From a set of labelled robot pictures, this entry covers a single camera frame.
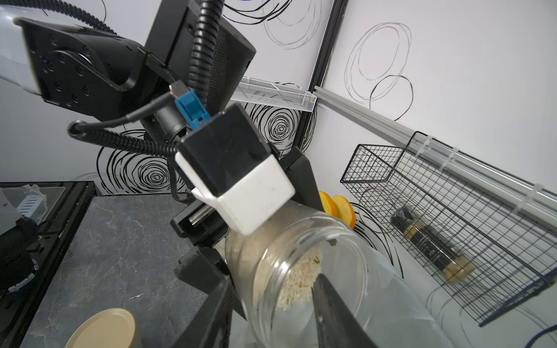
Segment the rear yellow toast slice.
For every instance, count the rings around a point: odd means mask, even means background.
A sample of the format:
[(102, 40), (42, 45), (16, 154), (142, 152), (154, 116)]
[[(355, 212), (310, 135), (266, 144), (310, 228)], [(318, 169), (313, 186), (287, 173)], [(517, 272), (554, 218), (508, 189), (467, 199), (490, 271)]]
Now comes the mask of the rear yellow toast slice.
[(355, 210), (352, 204), (345, 197), (341, 196), (335, 196), (332, 200), (337, 206), (338, 218), (346, 223), (351, 229), (354, 229), (357, 219), (355, 217)]

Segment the yellow toast slice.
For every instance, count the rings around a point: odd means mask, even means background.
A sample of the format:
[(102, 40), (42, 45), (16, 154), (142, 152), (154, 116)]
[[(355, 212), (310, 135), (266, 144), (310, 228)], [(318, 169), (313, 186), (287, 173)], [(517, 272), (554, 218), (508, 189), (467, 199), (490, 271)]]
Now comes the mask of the yellow toast slice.
[(346, 223), (351, 229), (354, 229), (357, 219), (355, 217), (355, 210), (352, 204), (345, 197), (341, 196), (335, 196), (332, 200), (337, 206), (338, 218)]
[(338, 208), (334, 200), (323, 191), (319, 191), (319, 197), (323, 206), (323, 211), (333, 217), (338, 217)]

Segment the beige jar lid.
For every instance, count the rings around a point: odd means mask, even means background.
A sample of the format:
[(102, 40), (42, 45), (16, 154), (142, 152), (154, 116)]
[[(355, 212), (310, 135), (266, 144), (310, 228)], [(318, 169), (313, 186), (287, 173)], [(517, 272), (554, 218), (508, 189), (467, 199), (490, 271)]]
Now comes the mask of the beige jar lid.
[(110, 308), (82, 323), (65, 347), (142, 347), (142, 343), (133, 315), (123, 308)]

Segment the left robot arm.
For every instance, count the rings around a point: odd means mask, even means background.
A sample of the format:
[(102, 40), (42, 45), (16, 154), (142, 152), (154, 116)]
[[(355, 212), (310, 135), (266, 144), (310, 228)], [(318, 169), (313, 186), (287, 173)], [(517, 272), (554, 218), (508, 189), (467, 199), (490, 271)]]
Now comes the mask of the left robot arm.
[(162, 157), (171, 194), (185, 181), (181, 155), (217, 199), (274, 156), (271, 143), (248, 126), (233, 92), (255, 47), (223, 18), (222, 1), (163, 1), (148, 42), (118, 36), (90, 13), (65, 1), (3, 1), (2, 8), (49, 10), (80, 21), (12, 19), (18, 44), (8, 49), (14, 81), (49, 104), (95, 118), (76, 121), (69, 135), (81, 142)]

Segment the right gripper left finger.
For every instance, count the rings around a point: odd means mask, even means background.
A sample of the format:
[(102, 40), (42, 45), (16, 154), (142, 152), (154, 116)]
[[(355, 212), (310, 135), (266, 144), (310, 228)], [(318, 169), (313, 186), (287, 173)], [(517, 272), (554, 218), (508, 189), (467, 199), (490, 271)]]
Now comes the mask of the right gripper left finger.
[(224, 278), (209, 294), (173, 347), (227, 348), (232, 312), (233, 286), (230, 278)]

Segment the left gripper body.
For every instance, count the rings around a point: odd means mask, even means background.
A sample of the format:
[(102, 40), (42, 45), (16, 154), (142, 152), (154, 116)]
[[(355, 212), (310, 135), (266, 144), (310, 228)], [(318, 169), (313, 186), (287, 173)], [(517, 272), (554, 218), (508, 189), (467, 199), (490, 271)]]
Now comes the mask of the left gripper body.
[(209, 204), (194, 200), (171, 220), (171, 226), (178, 237), (193, 244), (216, 244), (229, 227), (254, 232), (287, 200), (324, 211), (310, 160), (297, 147), (279, 160), (264, 160)]

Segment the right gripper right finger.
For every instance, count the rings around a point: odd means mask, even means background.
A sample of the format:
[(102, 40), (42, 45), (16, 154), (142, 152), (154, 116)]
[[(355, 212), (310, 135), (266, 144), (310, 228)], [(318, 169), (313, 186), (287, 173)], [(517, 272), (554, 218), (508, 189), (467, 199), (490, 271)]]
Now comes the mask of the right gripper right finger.
[(377, 347), (325, 275), (317, 276), (312, 296), (319, 347)]

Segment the front yellow toast slice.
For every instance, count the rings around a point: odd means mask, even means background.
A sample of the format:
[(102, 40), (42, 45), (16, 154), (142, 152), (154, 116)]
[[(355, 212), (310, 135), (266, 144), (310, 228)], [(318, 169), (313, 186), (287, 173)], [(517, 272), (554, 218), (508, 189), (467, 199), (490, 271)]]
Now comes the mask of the front yellow toast slice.
[(338, 208), (334, 200), (323, 191), (319, 191), (319, 197), (323, 206), (323, 211), (333, 217), (338, 217)]

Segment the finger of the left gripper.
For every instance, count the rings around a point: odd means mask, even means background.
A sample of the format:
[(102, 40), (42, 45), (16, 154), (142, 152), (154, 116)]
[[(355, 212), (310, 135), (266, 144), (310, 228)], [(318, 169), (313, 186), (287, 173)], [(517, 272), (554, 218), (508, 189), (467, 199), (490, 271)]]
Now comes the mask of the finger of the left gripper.
[(229, 278), (232, 283), (233, 309), (242, 318), (246, 317), (229, 268), (216, 249), (195, 246), (178, 261), (173, 272), (180, 281), (207, 295), (215, 290), (224, 278)]

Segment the rice jar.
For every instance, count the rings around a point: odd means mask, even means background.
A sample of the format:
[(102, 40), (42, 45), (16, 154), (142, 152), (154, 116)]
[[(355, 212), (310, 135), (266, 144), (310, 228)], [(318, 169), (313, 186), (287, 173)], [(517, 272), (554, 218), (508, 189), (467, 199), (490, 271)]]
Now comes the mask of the rice jar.
[(336, 217), (290, 201), (249, 235), (230, 230), (224, 252), (243, 311), (232, 347), (316, 347), (319, 276), (377, 346), (451, 346), (385, 257)]

